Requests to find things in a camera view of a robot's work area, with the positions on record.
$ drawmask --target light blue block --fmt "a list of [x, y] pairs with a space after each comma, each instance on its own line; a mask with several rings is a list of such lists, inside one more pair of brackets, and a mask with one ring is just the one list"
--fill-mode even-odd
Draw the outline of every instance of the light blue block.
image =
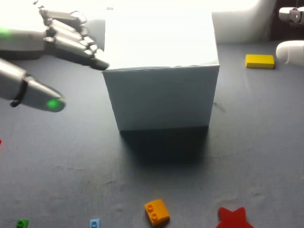
[[100, 228], [100, 219], [90, 220], [90, 228]]

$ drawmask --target orange block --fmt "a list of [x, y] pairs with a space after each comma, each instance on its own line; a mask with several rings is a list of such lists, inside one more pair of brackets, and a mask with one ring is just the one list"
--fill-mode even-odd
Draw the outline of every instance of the orange block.
[[151, 201], [144, 205], [146, 212], [150, 218], [152, 226], [156, 226], [170, 219], [170, 214], [167, 211], [162, 199]]

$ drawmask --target box top face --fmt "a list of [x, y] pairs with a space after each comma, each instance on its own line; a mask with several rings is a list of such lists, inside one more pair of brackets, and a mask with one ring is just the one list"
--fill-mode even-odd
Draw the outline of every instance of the box top face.
[[218, 65], [211, 12], [109, 10], [104, 57], [109, 70]]

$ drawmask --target green light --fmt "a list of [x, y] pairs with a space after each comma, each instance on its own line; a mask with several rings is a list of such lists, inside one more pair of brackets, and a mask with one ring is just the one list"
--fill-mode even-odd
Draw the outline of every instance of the green light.
[[10, 36], [10, 30], [8, 30], [7, 28], [0, 28], [0, 39], [9, 39]]
[[60, 106], [61, 102], [58, 101], [58, 99], [54, 98], [50, 101], [47, 102], [47, 107], [49, 108], [57, 108], [58, 106]]

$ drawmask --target red object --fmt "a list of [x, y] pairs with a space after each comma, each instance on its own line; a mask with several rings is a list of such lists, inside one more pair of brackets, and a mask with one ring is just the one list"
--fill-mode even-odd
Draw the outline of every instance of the red object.
[[221, 222], [216, 228], [254, 228], [246, 221], [245, 208], [239, 208], [235, 211], [219, 208], [218, 212]]

